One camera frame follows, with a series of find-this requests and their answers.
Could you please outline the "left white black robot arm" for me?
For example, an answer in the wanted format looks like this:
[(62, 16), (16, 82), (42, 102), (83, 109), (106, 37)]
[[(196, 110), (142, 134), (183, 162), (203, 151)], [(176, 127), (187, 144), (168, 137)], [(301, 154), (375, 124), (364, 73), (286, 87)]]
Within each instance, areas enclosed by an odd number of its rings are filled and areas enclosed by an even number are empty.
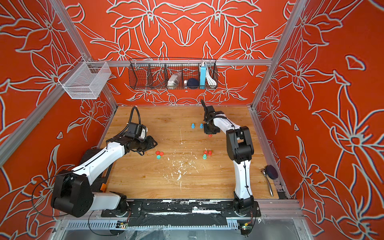
[(126, 154), (134, 152), (144, 156), (157, 144), (148, 135), (145, 125), (129, 119), (120, 133), (106, 141), (103, 149), (74, 169), (63, 170), (56, 175), (51, 207), (76, 218), (99, 210), (110, 210), (117, 216), (124, 216), (129, 212), (125, 195), (93, 192), (91, 186), (99, 175)]

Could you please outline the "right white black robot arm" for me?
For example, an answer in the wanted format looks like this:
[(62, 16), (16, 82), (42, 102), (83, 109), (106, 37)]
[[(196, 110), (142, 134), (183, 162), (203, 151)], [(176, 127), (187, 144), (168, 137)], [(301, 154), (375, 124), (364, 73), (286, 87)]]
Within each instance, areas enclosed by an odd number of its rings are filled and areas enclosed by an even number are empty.
[(235, 169), (234, 211), (245, 215), (254, 207), (254, 196), (251, 189), (250, 166), (254, 154), (251, 132), (247, 126), (239, 126), (231, 121), (222, 111), (213, 106), (204, 108), (204, 133), (215, 135), (220, 132), (226, 135), (227, 154), (233, 161)]

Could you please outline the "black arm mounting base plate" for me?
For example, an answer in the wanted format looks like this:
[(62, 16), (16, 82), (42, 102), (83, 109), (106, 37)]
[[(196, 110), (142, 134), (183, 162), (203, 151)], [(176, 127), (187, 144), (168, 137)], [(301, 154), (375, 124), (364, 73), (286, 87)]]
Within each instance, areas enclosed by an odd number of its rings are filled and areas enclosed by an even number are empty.
[(103, 210), (102, 218), (128, 227), (238, 229), (261, 217), (259, 204), (240, 212), (232, 200), (129, 200), (125, 214)]

